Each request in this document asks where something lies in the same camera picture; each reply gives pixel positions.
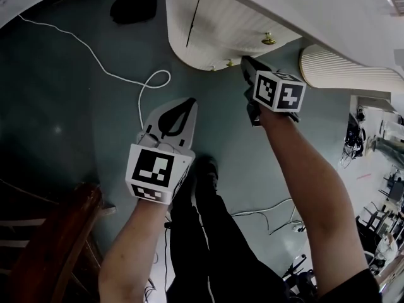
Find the teal floor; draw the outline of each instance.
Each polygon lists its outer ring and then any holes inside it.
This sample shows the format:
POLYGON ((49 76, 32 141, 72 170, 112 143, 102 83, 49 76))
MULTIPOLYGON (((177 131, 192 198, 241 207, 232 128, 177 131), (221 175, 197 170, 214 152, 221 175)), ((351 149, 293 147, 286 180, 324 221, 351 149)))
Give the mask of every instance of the teal floor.
MULTIPOLYGON (((214 73, 186 66, 167 40, 164 0, 158 0, 152 21, 121 26, 109 16, 114 1, 65 0, 25 16, 74 32, 115 74, 145 81, 156 70, 170 71, 169 86, 143 94, 143 117, 169 100, 197 99, 193 149, 218 160, 218 192, 229 212, 266 208, 288 198, 264 131, 249 123, 240 67, 214 73)), ((307 44, 296 40, 261 59, 299 75, 299 52, 307 44)), ((162 75, 153 83, 165 80, 162 75)), ((136 203, 124 174, 140 130, 139 92, 139 86, 103 74, 89 51, 69 35, 20 20, 0 30, 1 177, 53 194, 66 193, 80 181, 99 182, 105 199, 117 207, 115 215, 99 219, 94 228, 103 253, 136 203)), ((300 113, 300 131, 335 167, 349 101, 348 91, 310 88, 300 113)), ((268 212, 271 229, 287 222, 292 209, 289 202, 268 212)), ((306 241, 291 227, 267 236, 261 215, 237 223, 257 257, 279 274, 306 241)))

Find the black pants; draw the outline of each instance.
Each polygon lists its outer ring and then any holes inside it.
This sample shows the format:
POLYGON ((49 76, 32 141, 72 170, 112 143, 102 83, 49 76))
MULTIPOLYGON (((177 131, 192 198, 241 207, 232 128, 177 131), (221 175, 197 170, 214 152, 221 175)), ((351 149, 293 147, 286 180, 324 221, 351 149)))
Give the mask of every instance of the black pants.
POLYGON ((288 287, 258 261, 215 190, 197 185, 191 201, 171 211, 170 251, 175 278, 167 302, 288 302, 288 287))

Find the person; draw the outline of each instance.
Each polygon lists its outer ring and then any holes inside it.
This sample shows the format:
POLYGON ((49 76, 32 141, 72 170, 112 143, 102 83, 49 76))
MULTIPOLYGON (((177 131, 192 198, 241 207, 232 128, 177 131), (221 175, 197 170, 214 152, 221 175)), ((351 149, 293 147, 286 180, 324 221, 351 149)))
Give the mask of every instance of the person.
POLYGON ((365 156, 378 150, 399 169, 404 169, 404 143, 374 137, 367 140, 365 156))
POLYGON ((374 257, 376 266, 387 267, 398 255, 398 246, 391 233, 387 233, 380 240, 374 257))
MULTIPOLYGON (((319 301, 381 302, 347 190, 334 168, 288 117, 261 107, 260 122, 307 227, 319 301)), ((197 162, 196 178, 196 205, 208 246, 198 212, 185 191, 187 181, 171 211, 175 279, 167 301, 213 302, 213 296, 215 303, 296 302, 283 280, 257 260, 226 212, 215 191, 218 172, 214 161, 197 162)), ((138 201, 102 263, 98 279, 101 303, 144 301, 166 211, 165 205, 138 201)))

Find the white countertop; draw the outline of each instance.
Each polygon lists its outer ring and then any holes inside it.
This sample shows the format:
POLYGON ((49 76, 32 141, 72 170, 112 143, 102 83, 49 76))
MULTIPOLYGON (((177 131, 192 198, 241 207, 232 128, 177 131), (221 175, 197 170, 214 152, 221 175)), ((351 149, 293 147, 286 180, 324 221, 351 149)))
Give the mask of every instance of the white countertop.
POLYGON ((351 61, 404 77, 404 16, 391 16, 388 0, 240 1, 351 61))

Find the white cable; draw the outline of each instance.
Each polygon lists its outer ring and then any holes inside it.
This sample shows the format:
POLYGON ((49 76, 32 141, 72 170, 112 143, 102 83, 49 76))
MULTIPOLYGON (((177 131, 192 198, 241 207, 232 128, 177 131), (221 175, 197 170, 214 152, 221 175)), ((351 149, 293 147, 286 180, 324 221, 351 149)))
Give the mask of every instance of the white cable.
POLYGON ((276 209, 276 208, 278 208, 278 206, 284 204, 285 202, 291 201, 291 200, 292 200, 291 198, 285 199, 285 200, 279 202, 277 205, 271 206, 271 207, 268 208, 268 209, 262 209, 262 210, 256 210, 256 211, 242 211, 242 212, 236 212, 236 213, 233 213, 231 216, 232 216, 232 217, 237 217, 238 215, 247 215, 247 214, 250 214, 250 213, 267 212, 267 211, 276 209))
POLYGON ((292 218, 295 215, 296 206, 293 207, 292 215, 290 216, 289 222, 292 222, 292 218))
POLYGON ((33 24, 35 24, 35 25, 41 25, 41 26, 52 27, 52 28, 55 28, 56 30, 58 30, 58 31, 61 32, 61 33, 66 33, 66 34, 72 35, 76 40, 78 40, 78 41, 81 42, 85 47, 88 48, 88 50, 91 52, 91 54, 93 55, 93 57, 95 58, 95 60, 98 62, 98 65, 101 67, 102 71, 104 71, 104 73, 105 73, 106 75, 112 76, 113 78, 117 78, 118 80, 122 80, 122 81, 125 81, 125 82, 129 82, 129 83, 141 85, 142 88, 141 88, 141 90, 140 90, 139 98, 138 98, 138 110, 139 110, 140 126, 141 126, 141 128, 143 129, 143 120, 142 120, 141 110, 140 110, 140 98, 141 98, 141 95, 142 95, 142 93, 143 93, 143 90, 144 90, 145 88, 153 88, 153 89, 156 89, 156 88, 162 88, 162 87, 166 86, 166 85, 169 84, 170 81, 171 81, 171 74, 170 74, 170 72, 166 71, 165 69, 161 69, 160 71, 156 71, 156 72, 154 72, 154 73, 147 79, 146 83, 142 83, 142 82, 137 82, 137 81, 129 80, 129 79, 127 79, 127 78, 123 78, 123 77, 121 77, 121 76, 112 74, 112 73, 108 72, 108 71, 102 66, 100 60, 99 60, 98 57, 94 54, 94 51, 91 49, 91 47, 90 47, 89 45, 87 45, 86 43, 84 43, 84 41, 82 41, 80 38, 78 38, 74 33, 72 33, 72 32, 67 32, 67 31, 65 31, 65 30, 61 30, 60 28, 56 27, 55 25, 50 25, 50 24, 48 24, 48 23, 37 23, 36 21, 32 21, 32 20, 25 19, 24 17, 22 17, 22 15, 18 15, 18 16, 19 16, 23 21, 26 21, 26 22, 28 22, 28 23, 33 23, 33 24), (167 80, 164 84, 155 85, 155 86, 154 86, 154 85, 148 85, 149 81, 150 81, 156 74, 163 73, 163 72, 164 72, 164 73, 167 73, 167 75, 169 76, 168 80, 167 80))

